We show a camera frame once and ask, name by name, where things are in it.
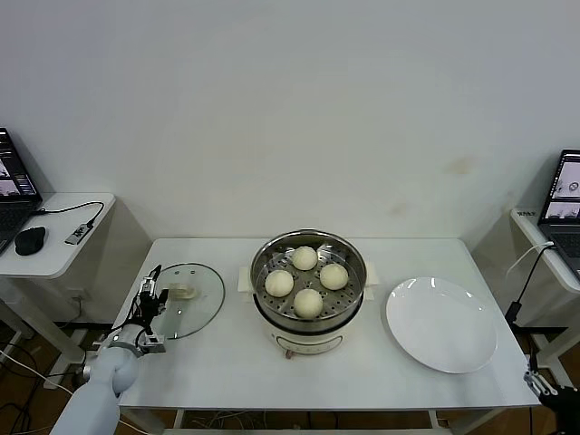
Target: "steamed bun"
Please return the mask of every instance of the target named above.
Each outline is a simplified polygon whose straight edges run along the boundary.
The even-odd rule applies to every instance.
[[[314,319],[323,311],[323,297],[313,288],[300,290],[294,298],[294,311],[303,319]]]
[[[292,264],[296,269],[310,270],[318,262],[318,255],[309,246],[300,246],[292,254]]]
[[[320,282],[329,290],[340,290],[348,283],[348,272],[341,265],[327,265],[320,271]]]
[[[273,297],[284,297],[292,291],[294,279],[285,270],[275,270],[266,277],[266,292]]]

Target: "wooden floor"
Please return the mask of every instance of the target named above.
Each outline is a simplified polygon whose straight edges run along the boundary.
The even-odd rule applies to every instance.
[[[85,348],[89,346],[100,335],[99,331],[90,331],[82,344]],[[1,342],[10,339],[10,331],[0,327],[0,348],[4,348]],[[527,339],[518,337],[518,341],[524,352],[527,352]],[[36,335],[32,340],[22,340],[20,344],[33,354],[40,372],[47,372],[52,366],[58,352],[47,343],[43,337]],[[14,358],[26,364],[32,364],[30,359],[19,351],[12,353]],[[568,370],[570,378],[575,385],[580,384],[580,345],[577,345],[561,359],[563,365]],[[30,374],[8,362],[7,367],[13,371]],[[551,379],[549,373],[545,373],[548,380]],[[73,376],[66,376],[63,385],[73,389],[75,385]],[[32,388],[35,379],[19,377],[0,367],[0,435],[9,434],[13,429],[13,424],[18,416],[18,410],[7,403],[13,402],[22,406]],[[54,424],[63,410],[68,395],[61,390],[37,389],[30,404],[30,415],[32,419],[32,430],[43,427],[50,427]],[[167,427],[171,427],[175,417],[174,411],[156,411],[156,413],[166,422]],[[450,421],[464,415],[463,411],[440,411],[438,418],[441,426],[445,426]],[[184,428],[204,428],[210,424],[212,427],[223,427],[225,429],[421,429],[428,428],[429,415],[427,412],[244,412],[239,415],[234,413],[215,411],[188,411],[184,417]],[[556,429],[555,420],[550,410],[544,407],[533,409],[534,434],[547,435]],[[16,426],[14,431],[18,432],[20,426]],[[40,435],[49,433],[50,429],[37,431]],[[119,425],[117,434],[134,435],[137,432],[131,428]],[[528,408],[504,411],[495,419],[484,424],[477,430],[471,432],[473,435],[496,434],[496,435],[528,435],[529,414]]]

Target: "white table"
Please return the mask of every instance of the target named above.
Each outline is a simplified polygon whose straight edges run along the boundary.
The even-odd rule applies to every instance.
[[[50,280],[66,272],[96,231],[97,226],[111,210],[115,197],[110,193],[43,193],[42,196],[44,199],[42,208],[47,210],[68,208],[89,201],[101,201],[104,204],[101,214],[95,219],[92,231],[85,236],[79,245],[68,245],[64,243],[64,240],[80,224],[90,220],[99,210],[99,205],[78,208],[65,213],[32,217],[23,229],[45,227],[48,234],[43,248],[31,256],[19,256],[16,254],[14,242],[12,242],[0,255],[0,278],[30,279],[43,290],[57,294],[58,289],[53,288]],[[61,358],[51,372],[66,372],[66,367],[70,363],[82,362],[84,351],[77,344],[83,338],[83,332],[75,331],[72,338],[68,337],[30,298],[23,298],[21,303],[11,304],[10,307],[36,332],[62,352]],[[55,388],[51,384],[46,384],[46,386],[47,388]]]
[[[532,246],[547,241],[546,236],[544,236],[537,226],[539,212],[540,210],[538,208],[514,208],[511,211],[511,218]],[[574,296],[580,295],[580,281],[570,271],[570,268],[556,250],[546,251],[542,255],[542,259],[566,291]],[[577,315],[568,329],[550,343],[542,334],[534,334],[533,338],[540,349],[540,352],[537,354],[539,367],[549,369],[560,385],[568,387],[574,386],[559,357],[574,345],[580,343],[580,315]]]
[[[167,352],[139,359],[137,381],[121,396],[131,408],[401,411],[487,409],[462,421],[467,433],[504,407],[538,405],[523,381],[527,361],[509,331],[464,244],[457,239],[353,239],[373,262],[381,284],[364,301],[338,348],[316,356],[284,357],[267,340],[253,304],[237,292],[238,270],[264,239],[160,239],[155,241],[117,317],[126,316],[142,276],[157,264],[198,262],[224,279],[221,311],[203,330],[167,342]],[[498,350],[482,370],[452,375],[411,358],[386,325],[387,294],[414,276],[440,276],[469,289],[492,307]],[[159,431],[151,423],[149,431]]]

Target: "laptop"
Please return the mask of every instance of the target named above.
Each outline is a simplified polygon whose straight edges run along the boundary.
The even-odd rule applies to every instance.
[[[580,278],[580,150],[562,151],[537,224]]]
[[[8,131],[0,127],[0,253],[42,202]]]

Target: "white plate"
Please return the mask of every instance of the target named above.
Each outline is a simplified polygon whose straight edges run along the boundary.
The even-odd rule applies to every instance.
[[[386,309],[402,348],[433,369],[474,372],[491,361],[498,347],[489,309],[444,279],[420,277],[397,285]]]

